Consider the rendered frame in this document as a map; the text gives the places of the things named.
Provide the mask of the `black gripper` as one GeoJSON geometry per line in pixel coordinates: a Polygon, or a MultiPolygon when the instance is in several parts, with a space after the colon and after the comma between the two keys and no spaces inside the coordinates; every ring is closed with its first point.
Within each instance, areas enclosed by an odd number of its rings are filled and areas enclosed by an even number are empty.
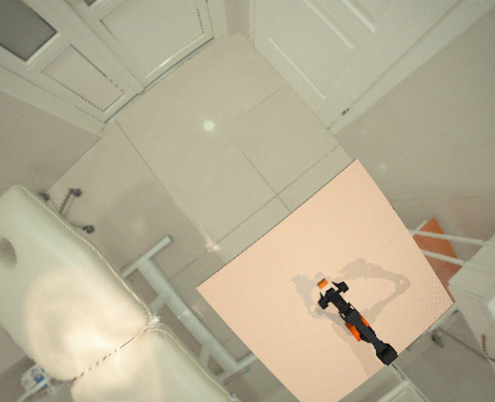
{"type": "MultiPolygon", "coordinates": [[[[339,283],[334,283],[334,282],[332,281],[332,283],[333,283],[333,284],[334,284],[334,285],[338,288],[338,289],[336,290],[336,293],[338,293],[338,294],[339,294],[339,293],[341,293],[342,291],[343,291],[343,293],[345,293],[345,292],[348,290],[348,285],[347,285],[347,284],[345,284],[345,283],[344,283],[344,281],[339,282],[339,283]]],[[[319,301],[318,301],[317,303],[320,305],[320,307],[321,307],[323,310],[325,310],[325,309],[328,307],[328,303],[329,303],[330,301],[325,300],[325,297],[322,295],[322,293],[321,293],[321,292],[320,292],[320,297],[321,297],[321,298],[319,299],[319,301]]]]}

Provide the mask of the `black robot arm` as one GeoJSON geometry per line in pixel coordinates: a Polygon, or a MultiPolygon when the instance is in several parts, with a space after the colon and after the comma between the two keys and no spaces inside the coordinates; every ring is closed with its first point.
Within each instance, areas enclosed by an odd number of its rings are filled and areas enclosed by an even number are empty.
{"type": "Polygon", "coordinates": [[[397,357],[397,352],[388,343],[383,343],[377,338],[375,331],[370,327],[366,326],[362,321],[362,317],[359,316],[359,312],[351,303],[346,303],[340,294],[330,287],[324,295],[325,300],[330,301],[339,310],[339,316],[346,322],[350,323],[358,331],[361,340],[367,343],[372,343],[374,349],[376,350],[376,357],[379,358],[384,365],[390,365],[397,357]],[[350,307],[352,306],[352,308],[350,307]],[[343,317],[343,314],[345,317],[343,317]]]}

